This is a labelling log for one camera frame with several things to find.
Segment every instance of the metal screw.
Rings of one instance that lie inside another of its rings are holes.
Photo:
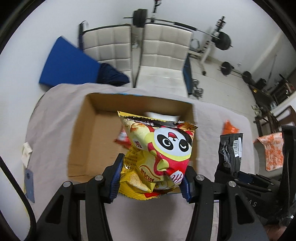
[[[102,175],[96,175],[94,179],[95,179],[96,181],[102,181],[103,178],[104,178],[104,177],[103,177]]]
[[[63,186],[64,186],[65,188],[70,187],[70,186],[71,186],[71,182],[66,181],[66,182],[63,183]]]
[[[234,181],[230,181],[228,185],[234,188],[237,184]]]
[[[197,175],[196,180],[203,181],[205,177],[203,175]]]

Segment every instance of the cardboard box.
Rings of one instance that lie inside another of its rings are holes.
[[[114,140],[122,129],[117,111],[136,115],[155,112],[180,116],[180,120],[195,123],[190,103],[149,96],[91,93],[86,95],[73,129],[68,176],[78,182],[87,182],[102,174],[114,163],[119,153],[127,149]],[[194,137],[190,160],[197,155]]]

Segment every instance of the gray tablecloth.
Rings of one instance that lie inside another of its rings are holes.
[[[254,173],[254,151],[250,123],[244,116],[226,108],[180,96],[137,88],[100,84],[61,84],[40,99],[28,124],[26,142],[33,149],[28,168],[33,171],[35,203],[31,203],[38,219],[61,184],[68,180],[67,157],[72,129],[84,96],[88,93],[127,93],[156,96],[190,102],[194,105],[198,157],[197,172],[214,181],[218,164],[220,134],[225,120],[240,129],[243,136],[241,170]],[[137,201],[118,195],[106,212],[114,241],[185,240],[192,217],[193,204],[187,204],[181,194],[159,199]],[[213,233],[217,231],[215,206]]]

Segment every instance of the barcode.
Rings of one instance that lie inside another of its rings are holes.
[[[234,151],[234,156],[235,157],[239,156],[239,141],[238,140],[234,140],[232,147],[233,147],[233,151]]]

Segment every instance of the blue tag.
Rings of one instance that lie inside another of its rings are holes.
[[[25,169],[25,187],[26,187],[26,197],[31,202],[35,203],[33,172],[29,169]]]

